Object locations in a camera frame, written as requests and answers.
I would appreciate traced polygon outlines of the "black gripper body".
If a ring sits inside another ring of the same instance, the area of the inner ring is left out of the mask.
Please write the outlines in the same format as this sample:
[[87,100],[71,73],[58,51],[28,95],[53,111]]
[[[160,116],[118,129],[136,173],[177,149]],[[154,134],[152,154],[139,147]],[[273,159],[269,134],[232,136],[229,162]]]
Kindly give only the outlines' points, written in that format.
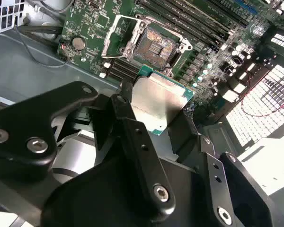
[[123,157],[115,157],[58,187],[41,216],[43,227],[208,227],[210,217],[200,177],[162,159],[176,197],[176,208],[152,222],[150,206]]

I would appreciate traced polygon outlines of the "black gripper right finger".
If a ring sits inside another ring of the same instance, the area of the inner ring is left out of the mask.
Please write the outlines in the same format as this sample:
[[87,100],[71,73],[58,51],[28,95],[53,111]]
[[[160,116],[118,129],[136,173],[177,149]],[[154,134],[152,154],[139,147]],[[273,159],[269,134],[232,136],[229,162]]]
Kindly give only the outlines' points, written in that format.
[[213,143],[198,133],[193,120],[180,110],[168,124],[178,162],[193,169],[200,181],[200,200],[212,221],[223,226],[282,227],[284,217],[243,164],[231,153],[218,155]]

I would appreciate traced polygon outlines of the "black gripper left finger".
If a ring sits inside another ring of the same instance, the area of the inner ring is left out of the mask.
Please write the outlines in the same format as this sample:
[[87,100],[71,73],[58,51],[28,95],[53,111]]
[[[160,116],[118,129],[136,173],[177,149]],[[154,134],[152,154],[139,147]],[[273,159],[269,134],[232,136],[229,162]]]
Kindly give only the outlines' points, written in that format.
[[59,137],[70,134],[68,115],[82,107],[92,110],[96,148],[106,155],[100,164],[123,157],[150,206],[151,220],[169,217],[175,195],[129,100],[100,95],[79,81],[0,110],[0,205],[25,220],[41,220],[50,196],[63,185],[52,171]]

